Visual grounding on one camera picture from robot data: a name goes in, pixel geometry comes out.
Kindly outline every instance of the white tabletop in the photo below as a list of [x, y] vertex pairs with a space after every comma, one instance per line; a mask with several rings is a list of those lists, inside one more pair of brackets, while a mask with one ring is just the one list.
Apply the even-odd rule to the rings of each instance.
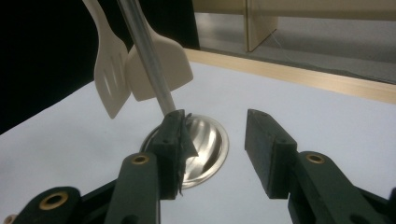
[[[205, 183], [162, 201], [163, 223], [291, 223], [287, 201], [269, 200], [244, 150], [247, 111], [272, 115], [298, 150], [332, 158], [353, 184], [384, 198], [396, 187], [396, 105], [191, 63], [194, 80], [173, 91], [177, 108], [216, 119], [230, 151]], [[161, 123], [155, 100], [131, 97], [115, 119], [93, 83], [0, 136], [0, 220], [59, 186], [84, 195], [115, 179]]]

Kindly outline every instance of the metal bowl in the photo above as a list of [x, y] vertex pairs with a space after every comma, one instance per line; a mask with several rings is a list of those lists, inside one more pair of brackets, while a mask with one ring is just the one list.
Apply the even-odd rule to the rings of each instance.
[[[199, 185], [215, 174], [227, 158], [230, 145], [224, 128], [209, 117], [192, 115], [186, 125], [199, 156], [186, 160], [183, 189]], [[157, 130], [148, 135], [141, 151], [146, 150]]]

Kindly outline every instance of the white plastic utensil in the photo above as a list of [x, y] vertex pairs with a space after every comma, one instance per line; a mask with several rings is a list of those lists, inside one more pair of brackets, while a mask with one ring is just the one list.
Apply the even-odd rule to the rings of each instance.
[[[115, 118], [132, 92], [137, 101], [156, 97], [148, 74], [135, 46], [129, 53], [114, 35], [105, 12], [97, 0], [83, 0], [90, 11], [99, 35], [99, 50], [94, 70], [96, 89], [108, 115]], [[163, 65], [163, 76], [169, 90], [192, 80], [192, 71], [184, 49], [174, 40], [155, 33], [147, 23], [154, 48]]]
[[82, 1], [91, 13], [99, 36], [94, 68], [95, 86], [107, 114], [114, 119], [131, 94], [124, 75], [128, 50], [114, 35], [97, 0]]
[[[158, 35], [149, 26], [148, 22], [147, 27], [169, 90], [173, 91], [190, 82], [193, 76], [184, 49], [176, 41]], [[128, 54], [127, 63], [125, 64], [125, 74], [126, 81], [136, 101], [156, 97], [136, 48], [132, 48]]]
[[149, 83], [155, 92], [161, 111], [166, 115], [176, 110], [176, 107], [142, 8], [138, 0], [118, 0], [118, 2], [136, 50], [148, 74]]

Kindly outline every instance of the screw hole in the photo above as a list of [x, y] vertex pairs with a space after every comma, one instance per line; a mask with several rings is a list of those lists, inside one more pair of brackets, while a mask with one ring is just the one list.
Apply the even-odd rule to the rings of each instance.
[[9, 215], [4, 219], [4, 224], [12, 224], [15, 221], [15, 218], [17, 218], [16, 215]]
[[41, 210], [51, 210], [57, 208], [64, 204], [67, 201], [68, 197], [69, 196], [66, 191], [53, 193], [41, 201], [39, 208]]
[[323, 157], [317, 154], [308, 154], [306, 155], [306, 159], [309, 160], [310, 162], [317, 163], [317, 164], [322, 164], [324, 163]]
[[138, 155], [132, 159], [132, 163], [136, 165], [141, 165], [149, 161], [148, 156]]

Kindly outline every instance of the metal pole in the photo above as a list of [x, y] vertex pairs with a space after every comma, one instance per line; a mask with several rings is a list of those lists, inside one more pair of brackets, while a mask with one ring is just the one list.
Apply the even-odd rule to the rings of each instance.
[[175, 104], [138, 0], [118, 0], [118, 2], [163, 114], [175, 111]]

